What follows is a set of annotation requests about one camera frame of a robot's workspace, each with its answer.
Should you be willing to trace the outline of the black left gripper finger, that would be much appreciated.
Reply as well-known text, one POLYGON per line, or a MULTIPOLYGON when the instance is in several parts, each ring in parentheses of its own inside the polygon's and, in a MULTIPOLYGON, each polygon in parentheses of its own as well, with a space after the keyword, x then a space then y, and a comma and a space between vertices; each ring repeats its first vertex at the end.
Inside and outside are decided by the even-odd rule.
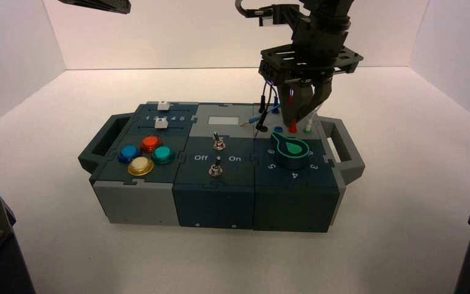
POLYGON ((59 0, 59 2, 113 13, 129 14, 131 11, 131 3, 128 0, 59 0))

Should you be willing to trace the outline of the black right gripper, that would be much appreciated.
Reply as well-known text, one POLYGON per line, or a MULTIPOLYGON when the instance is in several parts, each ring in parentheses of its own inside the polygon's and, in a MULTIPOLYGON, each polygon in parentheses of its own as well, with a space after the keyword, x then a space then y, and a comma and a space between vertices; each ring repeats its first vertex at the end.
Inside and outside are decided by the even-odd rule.
POLYGON ((291 20, 292 42, 261 51, 259 74, 280 85, 284 125, 300 121, 305 116, 303 108, 309 105, 312 112, 329 98, 332 77, 323 77, 341 72, 351 74, 363 60, 360 54, 344 46, 350 24, 348 16, 296 16, 291 20), (313 88, 302 84, 313 82, 313 88))

